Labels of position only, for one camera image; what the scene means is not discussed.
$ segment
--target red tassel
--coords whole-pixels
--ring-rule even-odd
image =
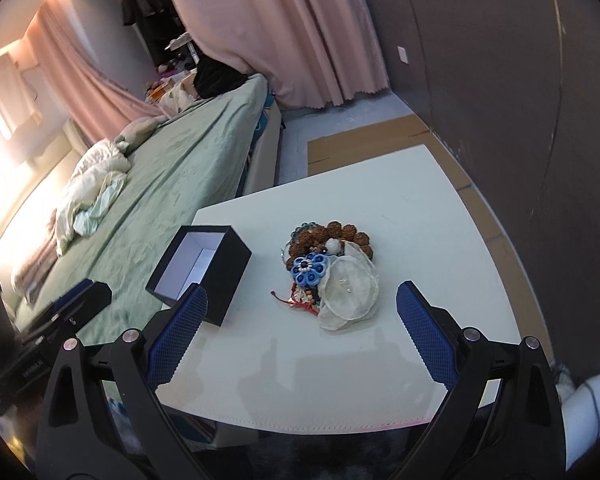
[[[281,301],[282,303],[288,304],[289,306],[294,306],[294,307],[297,307],[297,308],[302,308],[303,310],[311,312],[312,314],[314,314],[314,316],[318,315],[318,311],[314,308],[314,306],[311,303],[301,303],[300,301],[287,301],[287,300],[283,300],[273,290],[271,291],[271,295],[274,298],[276,298],[278,301]]]

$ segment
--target jewelry pile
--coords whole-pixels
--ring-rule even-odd
[[[378,274],[371,263],[369,236],[355,225],[302,224],[290,236],[283,261],[293,283],[288,300],[318,317],[325,330],[339,330],[369,319],[378,297]]]

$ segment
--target open gift box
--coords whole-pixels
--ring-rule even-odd
[[[251,251],[231,226],[182,226],[145,289],[174,306],[191,283],[206,291],[205,321],[220,326]]]

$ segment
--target green bed sheet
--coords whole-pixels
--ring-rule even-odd
[[[134,153],[126,187],[98,230],[72,244],[36,305],[18,310],[16,325],[22,329],[49,301],[90,278],[107,283],[113,300],[78,333],[85,345],[143,328],[161,308],[144,286],[178,228],[198,209],[235,196],[266,95],[266,79],[255,75],[158,130]]]

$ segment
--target floor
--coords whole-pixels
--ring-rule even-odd
[[[282,112],[286,128],[280,141],[276,185],[307,176],[307,144],[311,140],[410,114],[413,111],[390,91],[360,94],[339,107]]]

